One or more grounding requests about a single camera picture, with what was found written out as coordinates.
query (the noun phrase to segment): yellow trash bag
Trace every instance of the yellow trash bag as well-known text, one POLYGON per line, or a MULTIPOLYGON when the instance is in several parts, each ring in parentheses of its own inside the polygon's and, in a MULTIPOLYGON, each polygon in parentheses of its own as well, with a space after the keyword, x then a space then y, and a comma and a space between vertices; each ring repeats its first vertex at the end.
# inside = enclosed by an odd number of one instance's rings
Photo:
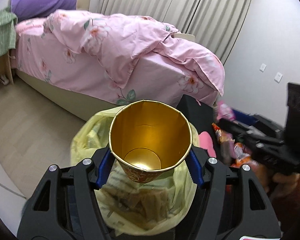
MULTIPOLYGON (((74 166, 94 152, 106 147, 112 119, 123 106, 101 111, 91 117, 71 143, 71 165, 74 166)), ((190 124, 193 145, 199 146, 197 130, 190 124)), ((196 184, 183 161, 149 183, 130 180, 117 161, 108 181, 96 198, 105 223, 122 233, 152 236, 174 228, 186 216, 194 198, 196 184)))

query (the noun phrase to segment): shoe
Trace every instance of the shoe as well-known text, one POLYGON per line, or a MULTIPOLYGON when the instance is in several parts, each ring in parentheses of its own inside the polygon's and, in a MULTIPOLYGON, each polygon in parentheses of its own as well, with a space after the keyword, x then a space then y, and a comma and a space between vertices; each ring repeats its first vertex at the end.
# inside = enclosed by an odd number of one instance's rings
POLYGON ((4 84, 5 86, 9 84, 9 79, 7 79, 6 75, 1 75, 0 76, 0 81, 2 84, 4 84))

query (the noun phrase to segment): pink flower print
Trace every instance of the pink flower print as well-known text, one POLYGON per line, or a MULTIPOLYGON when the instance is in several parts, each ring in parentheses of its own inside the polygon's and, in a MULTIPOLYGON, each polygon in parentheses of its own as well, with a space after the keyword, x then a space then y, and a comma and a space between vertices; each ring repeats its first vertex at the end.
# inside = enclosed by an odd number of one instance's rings
POLYGON ((97 22, 97 25, 90 26, 87 31, 90 33, 91 37, 93 37, 98 42, 98 44, 101 44, 104 38, 108 36, 110 27, 108 27, 106 25, 106 22, 103 20, 95 22, 97 22))
POLYGON ((203 82, 197 77, 186 75, 178 80, 178 84, 183 91, 197 94, 199 89, 203 88, 203 82))
POLYGON ((57 22, 61 23, 64 18, 67 18, 67 15, 65 13, 60 13, 57 17, 57 22))
POLYGON ((47 22, 43 23, 43 33, 51 33, 51 30, 50 30, 49 25, 48 25, 47 22))
POLYGON ((41 70, 44 72, 47 71, 47 64, 45 63, 45 61, 43 59, 41 60, 41 70))
POLYGON ((117 90, 119 86, 116 82, 114 82, 108 75, 108 73, 105 71, 105 79, 108 81, 108 86, 111 90, 117 90))
POLYGON ((76 57, 76 54, 74 54, 71 50, 69 50, 68 48, 64 49, 63 58, 65 59, 65 61, 67 63, 69 63, 69 64, 74 63, 75 57, 76 57))
POLYGON ((141 16, 141 19, 143 19, 143 20, 149 20, 149 21, 156 21, 155 19, 153 19, 150 16, 141 16))

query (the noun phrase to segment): purple pillow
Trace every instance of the purple pillow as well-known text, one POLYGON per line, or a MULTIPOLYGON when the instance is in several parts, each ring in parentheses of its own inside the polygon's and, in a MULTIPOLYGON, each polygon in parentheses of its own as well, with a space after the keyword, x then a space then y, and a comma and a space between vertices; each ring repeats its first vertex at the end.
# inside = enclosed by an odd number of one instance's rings
POLYGON ((57 9, 75 10, 77 0, 11 0, 11 11, 17 15, 18 22, 47 17, 57 9))

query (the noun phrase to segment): vertical stripes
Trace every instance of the vertical stripes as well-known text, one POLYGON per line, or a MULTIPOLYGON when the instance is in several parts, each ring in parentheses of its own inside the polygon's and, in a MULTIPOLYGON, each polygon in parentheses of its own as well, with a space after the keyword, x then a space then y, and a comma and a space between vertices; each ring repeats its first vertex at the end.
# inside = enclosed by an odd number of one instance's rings
POLYGON ((186 33, 224 63, 239 34, 251 0, 200 0, 186 33))
POLYGON ((101 0, 106 15, 147 15, 193 34, 224 63, 239 34, 251 0, 101 0))
POLYGON ((16 47, 16 31, 13 20, 17 16, 7 8, 0 11, 0 56, 16 47))

